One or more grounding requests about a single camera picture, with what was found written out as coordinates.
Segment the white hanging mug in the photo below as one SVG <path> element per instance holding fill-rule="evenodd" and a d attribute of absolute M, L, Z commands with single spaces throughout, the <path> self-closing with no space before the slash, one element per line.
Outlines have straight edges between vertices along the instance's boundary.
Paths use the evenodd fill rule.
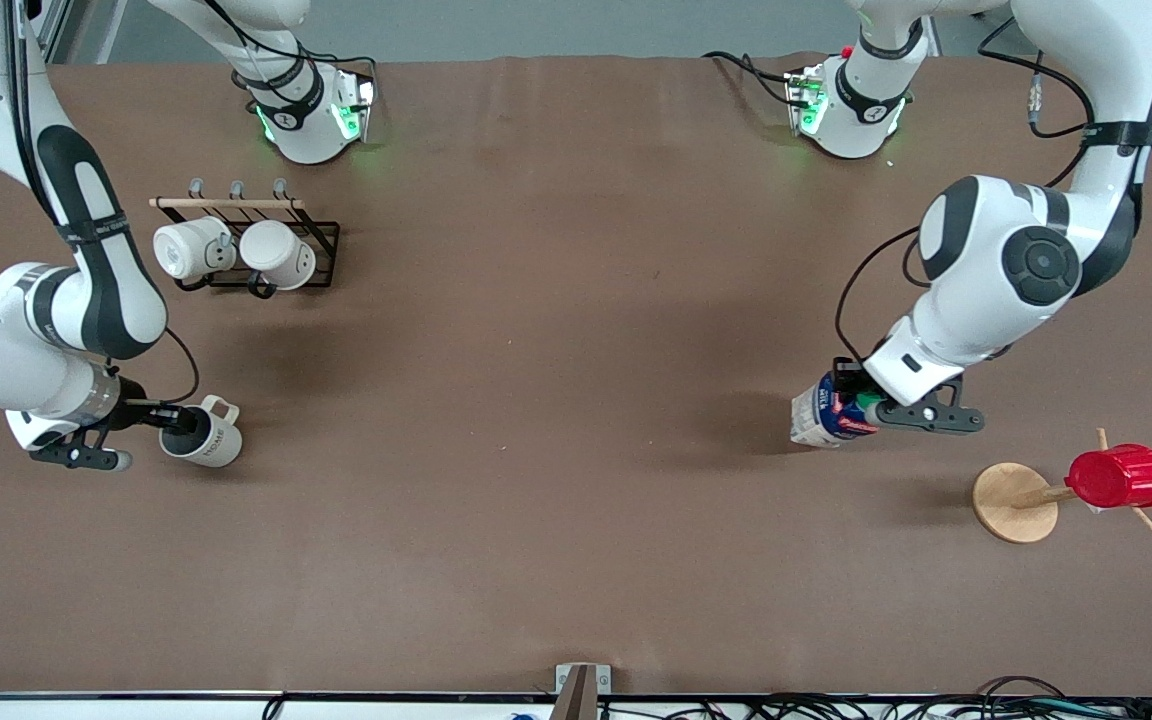
<path fill-rule="evenodd" d="M 157 228 L 154 255 L 160 268 L 170 278 L 192 281 L 202 275 L 232 270 L 237 263 L 238 249 L 223 220 L 200 217 L 191 222 Z"/>
<path fill-rule="evenodd" d="M 247 228 L 238 238 L 238 255 L 262 282 L 279 290 L 297 290 L 316 272 L 314 250 L 288 223 L 275 220 L 262 220 Z"/>

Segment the blue white milk carton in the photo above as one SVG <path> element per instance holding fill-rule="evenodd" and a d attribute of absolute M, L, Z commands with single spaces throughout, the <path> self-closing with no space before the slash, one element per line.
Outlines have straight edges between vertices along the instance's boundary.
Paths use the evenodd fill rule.
<path fill-rule="evenodd" d="M 838 448 L 878 432 L 872 407 L 882 400 L 876 392 L 840 392 L 831 373 L 791 401 L 790 439 L 795 445 Z"/>

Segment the wooden mug tree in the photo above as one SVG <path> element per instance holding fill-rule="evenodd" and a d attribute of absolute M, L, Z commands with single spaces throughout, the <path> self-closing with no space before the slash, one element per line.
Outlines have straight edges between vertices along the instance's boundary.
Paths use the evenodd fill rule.
<path fill-rule="evenodd" d="M 1093 450 L 1116 446 L 1108 442 L 1106 429 L 1102 427 L 1096 429 L 1096 442 Z M 1152 530 L 1147 509 L 1097 509 L 1075 497 L 1073 488 L 1066 487 L 1064 479 L 1059 483 L 1049 482 L 1033 468 L 1020 462 L 998 462 L 982 470 L 973 480 L 975 520 L 993 537 L 1011 544 L 1033 544 L 1049 537 L 1060 518 L 1060 505 L 1074 501 L 1087 506 L 1092 511 L 1132 511 L 1134 516 Z"/>

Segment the red plastic cup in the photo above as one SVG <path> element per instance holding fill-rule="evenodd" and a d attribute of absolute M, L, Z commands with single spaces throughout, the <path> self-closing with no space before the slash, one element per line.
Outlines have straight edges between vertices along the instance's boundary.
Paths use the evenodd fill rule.
<path fill-rule="evenodd" d="M 1071 461 L 1064 478 L 1075 497 L 1097 507 L 1152 507 L 1152 448 L 1124 444 L 1089 450 Z"/>

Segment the white mug grey inside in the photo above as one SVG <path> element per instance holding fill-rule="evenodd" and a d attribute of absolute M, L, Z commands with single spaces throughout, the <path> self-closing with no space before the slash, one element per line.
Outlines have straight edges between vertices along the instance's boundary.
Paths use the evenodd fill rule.
<path fill-rule="evenodd" d="M 198 429 L 188 435 L 160 432 L 159 445 L 166 455 L 192 462 L 202 468 L 223 468 L 238 457 L 243 437 L 237 427 L 238 406 L 217 395 L 207 395 L 196 404 L 191 416 Z"/>

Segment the metal base connector plate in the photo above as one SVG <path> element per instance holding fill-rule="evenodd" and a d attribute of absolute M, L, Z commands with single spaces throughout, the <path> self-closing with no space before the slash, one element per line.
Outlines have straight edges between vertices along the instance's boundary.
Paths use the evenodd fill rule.
<path fill-rule="evenodd" d="M 813 65 L 783 74 L 785 97 L 791 132 L 797 136 L 817 137 L 823 115 L 829 105 L 826 92 L 824 65 Z"/>
<path fill-rule="evenodd" d="M 376 78 L 338 70 L 333 97 L 333 113 L 344 141 L 365 138 L 372 105 L 376 103 Z"/>

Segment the aluminium frame profile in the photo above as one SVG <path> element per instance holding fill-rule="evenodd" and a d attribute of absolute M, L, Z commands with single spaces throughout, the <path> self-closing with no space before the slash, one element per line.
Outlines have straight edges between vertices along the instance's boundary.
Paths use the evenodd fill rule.
<path fill-rule="evenodd" d="M 45 61 L 52 61 L 58 54 L 73 3 L 74 0 L 26 0 L 29 23 Z"/>

